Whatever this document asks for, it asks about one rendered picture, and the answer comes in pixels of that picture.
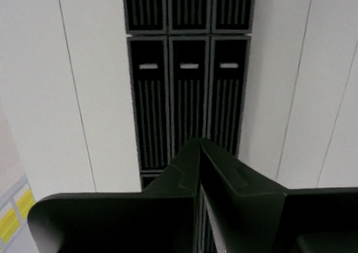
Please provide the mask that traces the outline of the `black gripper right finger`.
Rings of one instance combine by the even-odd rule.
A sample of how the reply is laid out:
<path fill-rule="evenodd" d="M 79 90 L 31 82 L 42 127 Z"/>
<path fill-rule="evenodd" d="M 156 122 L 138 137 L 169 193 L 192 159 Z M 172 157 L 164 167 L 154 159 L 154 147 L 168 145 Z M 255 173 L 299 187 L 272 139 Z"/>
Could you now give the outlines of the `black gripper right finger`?
<path fill-rule="evenodd" d="M 298 235 L 358 230 L 358 187 L 287 188 L 211 140 L 198 141 L 218 253 L 291 253 Z"/>

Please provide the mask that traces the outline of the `white rack cabinet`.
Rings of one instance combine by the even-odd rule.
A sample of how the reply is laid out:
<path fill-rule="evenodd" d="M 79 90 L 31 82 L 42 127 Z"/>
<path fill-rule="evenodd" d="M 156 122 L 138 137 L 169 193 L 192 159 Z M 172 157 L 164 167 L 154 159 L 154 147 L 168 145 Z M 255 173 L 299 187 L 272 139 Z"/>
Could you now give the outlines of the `white rack cabinet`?
<path fill-rule="evenodd" d="M 238 160 L 358 186 L 358 0 L 254 0 L 251 33 L 125 34 L 122 0 L 0 0 L 0 100 L 35 202 L 140 191 L 125 37 L 251 36 Z"/>

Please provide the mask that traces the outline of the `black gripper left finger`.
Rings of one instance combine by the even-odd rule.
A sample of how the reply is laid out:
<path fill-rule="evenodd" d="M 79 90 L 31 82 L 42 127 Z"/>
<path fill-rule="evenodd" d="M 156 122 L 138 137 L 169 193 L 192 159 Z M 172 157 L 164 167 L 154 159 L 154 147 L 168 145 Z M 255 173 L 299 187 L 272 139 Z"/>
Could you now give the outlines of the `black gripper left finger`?
<path fill-rule="evenodd" d="M 197 253 L 200 152 L 190 138 L 144 192 L 40 199 L 27 215 L 39 253 Z"/>

